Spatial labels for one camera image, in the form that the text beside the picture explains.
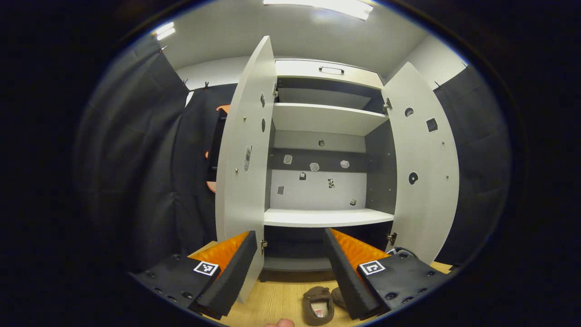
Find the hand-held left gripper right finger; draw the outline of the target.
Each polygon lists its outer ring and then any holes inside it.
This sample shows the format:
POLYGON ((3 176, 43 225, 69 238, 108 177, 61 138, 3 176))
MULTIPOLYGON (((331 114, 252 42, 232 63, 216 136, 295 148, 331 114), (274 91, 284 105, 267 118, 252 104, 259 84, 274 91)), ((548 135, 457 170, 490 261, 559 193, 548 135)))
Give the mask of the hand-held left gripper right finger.
POLYGON ((324 230, 324 248, 352 319, 410 306, 450 277, 406 248, 381 251, 334 228, 324 230))

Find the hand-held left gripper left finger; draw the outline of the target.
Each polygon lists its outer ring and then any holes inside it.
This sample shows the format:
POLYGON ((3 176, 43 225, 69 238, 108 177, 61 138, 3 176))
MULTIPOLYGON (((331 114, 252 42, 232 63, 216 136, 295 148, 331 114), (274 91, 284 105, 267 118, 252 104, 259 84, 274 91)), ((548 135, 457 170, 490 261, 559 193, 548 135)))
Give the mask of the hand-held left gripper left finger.
POLYGON ((246 231, 197 254, 172 254, 130 275, 167 302, 220 320, 236 302, 256 250, 255 231, 246 231))

